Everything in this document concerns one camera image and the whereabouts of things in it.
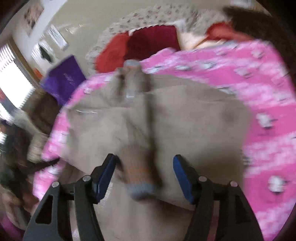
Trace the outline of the beige jacket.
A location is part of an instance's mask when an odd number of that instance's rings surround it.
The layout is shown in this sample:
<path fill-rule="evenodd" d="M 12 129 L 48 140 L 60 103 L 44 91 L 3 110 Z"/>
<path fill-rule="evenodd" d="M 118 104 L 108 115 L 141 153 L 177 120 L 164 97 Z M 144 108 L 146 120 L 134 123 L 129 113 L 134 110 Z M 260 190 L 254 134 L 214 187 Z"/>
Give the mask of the beige jacket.
<path fill-rule="evenodd" d="M 109 153 L 120 159 L 98 212 L 106 240 L 185 236 L 193 207 L 173 171 L 175 155 L 213 182 L 243 182 L 241 149 L 250 112 L 235 95 L 136 68 L 119 70 L 65 112 L 65 161 L 89 174 Z"/>

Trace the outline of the purple shopping bag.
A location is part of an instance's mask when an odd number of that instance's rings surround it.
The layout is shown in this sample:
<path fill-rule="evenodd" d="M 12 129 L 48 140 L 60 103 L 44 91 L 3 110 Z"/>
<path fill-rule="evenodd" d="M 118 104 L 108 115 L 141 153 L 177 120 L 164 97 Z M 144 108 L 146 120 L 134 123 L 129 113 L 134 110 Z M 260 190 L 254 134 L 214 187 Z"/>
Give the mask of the purple shopping bag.
<path fill-rule="evenodd" d="M 74 55 L 70 55 L 51 69 L 40 82 L 41 87 L 53 96 L 59 105 L 70 99 L 75 89 L 86 80 Z"/>

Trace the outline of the pink penguin blanket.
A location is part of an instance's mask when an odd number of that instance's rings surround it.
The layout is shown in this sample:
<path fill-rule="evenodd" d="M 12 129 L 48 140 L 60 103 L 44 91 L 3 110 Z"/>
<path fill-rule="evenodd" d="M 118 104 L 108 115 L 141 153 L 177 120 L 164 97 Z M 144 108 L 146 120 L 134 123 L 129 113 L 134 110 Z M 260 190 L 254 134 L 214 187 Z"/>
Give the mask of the pink penguin blanket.
<path fill-rule="evenodd" d="M 295 95 L 276 49 L 264 41 L 229 43 L 195 51 L 166 48 L 142 61 L 144 72 L 208 84 L 243 102 L 250 111 L 242 147 L 243 190 L 265 240 L 282 230 L 295 205 Z M 190 210 L 128 197 L 113 179 L 96 209 L 111 240 L 180 240 Z"/>

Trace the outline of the dark hanging cloth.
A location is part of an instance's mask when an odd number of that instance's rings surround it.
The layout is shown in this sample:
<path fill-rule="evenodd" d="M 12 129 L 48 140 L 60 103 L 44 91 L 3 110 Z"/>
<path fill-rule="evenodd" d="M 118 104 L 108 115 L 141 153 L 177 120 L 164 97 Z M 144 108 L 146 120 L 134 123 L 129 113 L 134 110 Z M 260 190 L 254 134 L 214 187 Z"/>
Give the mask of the dark hanging cloth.
<path fill-rule="evenodd" d="M 47 60 L 49 63 L 53 63 L 52 56 L 46 51 L 44 47 L 39 45 L 39 50 L 41 54 L 41 58 Z"/>

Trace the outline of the bright red pillow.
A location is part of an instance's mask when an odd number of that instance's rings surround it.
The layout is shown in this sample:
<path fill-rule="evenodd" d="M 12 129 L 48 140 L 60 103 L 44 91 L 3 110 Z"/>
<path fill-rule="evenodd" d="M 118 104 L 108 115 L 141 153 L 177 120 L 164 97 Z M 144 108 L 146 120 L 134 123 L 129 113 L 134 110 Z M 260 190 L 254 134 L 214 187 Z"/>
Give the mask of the bright red pillow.
<path fill-rule="evenodd" d="M 115 35 L 103 51 L 95 58 L 95 70 L 98 73 L 107 73 L 121 68 L 127 51 L 128 32 Z"/>

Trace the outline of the peach pillow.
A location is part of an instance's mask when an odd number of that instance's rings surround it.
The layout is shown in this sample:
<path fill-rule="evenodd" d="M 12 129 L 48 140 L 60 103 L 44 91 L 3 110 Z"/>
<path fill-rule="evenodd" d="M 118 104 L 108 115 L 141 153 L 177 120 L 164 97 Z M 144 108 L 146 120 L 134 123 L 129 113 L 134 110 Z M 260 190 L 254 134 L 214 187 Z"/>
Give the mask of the peach pillow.
<path fill-rule="evenodd" d="M 206 28 L 205 34 L 196 35 L 193 32 L 186 32 L 185 24 L 179 24 L 176 27 L 178 43 L 181 50 L 195 50 L 207 47 L 218 46 L 226 42 L 226 39 L 211 37 L 210 32 L 214 27 L 225 22 L 216 22 Z"/>

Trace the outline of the small red cushion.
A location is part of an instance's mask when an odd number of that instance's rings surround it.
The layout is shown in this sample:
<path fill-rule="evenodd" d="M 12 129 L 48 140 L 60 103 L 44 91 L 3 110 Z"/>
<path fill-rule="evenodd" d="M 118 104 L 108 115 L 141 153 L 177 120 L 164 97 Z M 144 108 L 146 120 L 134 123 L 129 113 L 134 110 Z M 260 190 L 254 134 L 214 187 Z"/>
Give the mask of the small red cushion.
<path fill-rule="evenodd" d="M 253 40 L 253 37 L 243 32 L 234 30 L 230 22 L 218 22 L 214 23 L 206 30 L 206 40 L 234 40 L 243 42 Z"/>

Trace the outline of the dark red velvet pillow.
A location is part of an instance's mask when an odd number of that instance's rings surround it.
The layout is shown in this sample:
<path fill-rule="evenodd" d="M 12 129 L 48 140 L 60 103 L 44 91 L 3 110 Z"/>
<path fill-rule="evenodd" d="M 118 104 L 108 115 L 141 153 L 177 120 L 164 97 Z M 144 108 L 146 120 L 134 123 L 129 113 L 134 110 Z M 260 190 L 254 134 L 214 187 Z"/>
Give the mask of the dark red velvet pillow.
<path fill-rule="evenodd" d="M 166 48 L 181 50 L 175 26 L 160 25 L 142 28 L 130 36 L 124 60 L 141 61 Z"/>

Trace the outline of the floral headboard cover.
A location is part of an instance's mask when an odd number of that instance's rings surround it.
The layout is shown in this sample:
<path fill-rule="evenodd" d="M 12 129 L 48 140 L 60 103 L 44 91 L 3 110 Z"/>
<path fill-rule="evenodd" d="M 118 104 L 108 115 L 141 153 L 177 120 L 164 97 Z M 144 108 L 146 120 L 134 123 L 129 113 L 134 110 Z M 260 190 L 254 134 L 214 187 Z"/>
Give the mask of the floral headboard cover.
<path fill-rule="evenodd" d="M 210 25 L 227 20 L 229 18 L 222 10 L 199 9 L 192 4 L 165 4 L 162 6 L 156 4 L 155 6 L 137 9 L 112 23 L 99 35 L 97 43 L 85 56 L 88 73 L 91 75 L 96 73 L 95 58 L 116 34 L 132 29 L 165 25 L 178 21 L 181 22 L 182 32 L 203 35 Z"/>

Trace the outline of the wall calendar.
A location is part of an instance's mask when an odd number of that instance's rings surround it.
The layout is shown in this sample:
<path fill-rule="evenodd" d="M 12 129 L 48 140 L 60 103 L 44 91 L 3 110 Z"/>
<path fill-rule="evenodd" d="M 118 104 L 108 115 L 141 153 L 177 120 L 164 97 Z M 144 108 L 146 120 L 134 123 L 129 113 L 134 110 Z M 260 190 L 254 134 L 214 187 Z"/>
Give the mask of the wall calendar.
<path fill-rule="evenodd" d="M 58 29 L 51 25 L 48 29 L 48 34 L 52 38 L 52 40 L 57 44 L 57 46 L 60 48 L 60 50 L 65 51 L 67 50 L 69 44 L 64 39 L 64 37 L 61 35 L 61 33 L 58 31 Z"/>

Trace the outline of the small wall picture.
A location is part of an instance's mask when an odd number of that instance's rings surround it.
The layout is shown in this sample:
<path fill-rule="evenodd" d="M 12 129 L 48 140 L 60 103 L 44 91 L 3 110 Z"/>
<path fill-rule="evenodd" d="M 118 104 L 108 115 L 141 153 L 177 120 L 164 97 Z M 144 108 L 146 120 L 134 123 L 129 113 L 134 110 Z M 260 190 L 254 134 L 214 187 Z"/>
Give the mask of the small wall picture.
<path fill-rule="evenodd" d="M 33 3 L 23 15 L 23 26 L 28 36 L 31 35 L 40 15 L 44 11 L 44 6 L 40 1 Z"/>

